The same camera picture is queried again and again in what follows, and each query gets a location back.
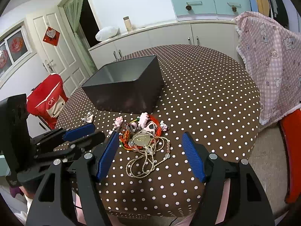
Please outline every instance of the pink checkered cloth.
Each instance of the pink checkered cloth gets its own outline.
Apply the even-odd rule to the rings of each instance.
[[[236,50],[260,90],[259,122],[265,128],[301,107],[301,33],[256,12],[244,12],[235,22]]]

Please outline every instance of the door frame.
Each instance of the door frame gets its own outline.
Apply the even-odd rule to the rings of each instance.
[[[64,25],[65,25],[65,27],[67,28],[68,34],[69,34],[69,36],[70,36],[70,38],[71,38],[71,41],[72,41],[74,47],[75,47],[76,50],[77,50],[77,53],[78,53],[79,57],[80,57],[80,59],[82,60],[82,62],[83,62],[83,64],[84,64],[84,66],[85,66],[85,68],[86,68],[86,70],[87,70],[89,76],[92,76],[93,73],[92,73],[92,71],[90,70],[90,68],[89,68],[89,66],[88,66],[88,64],[87,64],[87,62],[86,62],[84,56],[82,55],[81,50],[79,49],[79,46],[78,46],[78,44],[77,44],[77,42],[76,42],[76,39],[75,39],[74,34],[73,34],[73,31],[72,31],[72,29],[71,29],[71,27],[70,27],[69,21],[68,21],[68,19],[67,19],[65,10],[64,10],[64,8],[63,8],[63,5],[64,5],[67,1],[68,1],[68,0],[61,0],[61,1],[58,3],[57,6],[58,6],[58,9],[59,9],[59,11],[60,11],[60,13],[61,13],[61,16],[62,16]],[[89,5],[90,5],[90,8],[91,8],[91,10],[92,10],[92,13],[93,13],[93,15],[94,15],[94,18],[95,18],[95,21],[96,21],[96,23],[97,23],[97,26],[98,26],[99,30],[101,30],[101,28],[102,28],[102,27],[101,27],[101,23],[100,23],[100,21],[99,21],[99,19],[98,19],[98,17],[97,17],[97,14],[96,14],[96,11],[95,11],[95,9],[94,9],[92,0],[88,0],[88,2],[89,2]]]

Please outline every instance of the window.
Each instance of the window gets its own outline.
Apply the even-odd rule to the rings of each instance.
[[[0,42],[0,79],[32,52],[22,25]]]

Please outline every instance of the white wall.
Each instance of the white wall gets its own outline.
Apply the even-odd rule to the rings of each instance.
[[[126,31],[123,17],[129,16],[134,27],[175,20],[170,0],[92,0],[102,27],[118,26]]]
[[[49,73],[43,67],[41,58],[38,54],[35,54],[16,70],[2,86],[0,100],[22,93],[26,93],[28,96],[31,89],[35,88],[48,75]]]
[[[0,34],[10,28],[14,23],[24,19],[27,14],[56,6],[60,1],[61,0],[30,0],[16,6],[20,1],[11,0],[7,9],[4,10],[4,13],[0,17]]]

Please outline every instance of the pink charm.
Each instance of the pink charm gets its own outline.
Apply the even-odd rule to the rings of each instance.
[[[154,134],[156,132],[156,124],[153,121],[150,121],[148,125],[143,129],[149,133]]]
[[[123,117],[122,116],[119,116],[115,119],[114,121],[114,127],[113,129],[119,129],[121,127],[121,124],[123,123]]]
[[[136,129],[137,128],[137,123],[133,122],[133,123],[131,123],[131,126],[132,126],[133,129]]]
[[[147,112],[144,112],[141,114],[139,118],[138,127],[141,127],[142,129],[145,128],[147,121],[148,121],[148,114]]]
[[[163,121],[160,122],[160,127],[161,127],[163,132],[167,131],[167,124],[165,124]]]

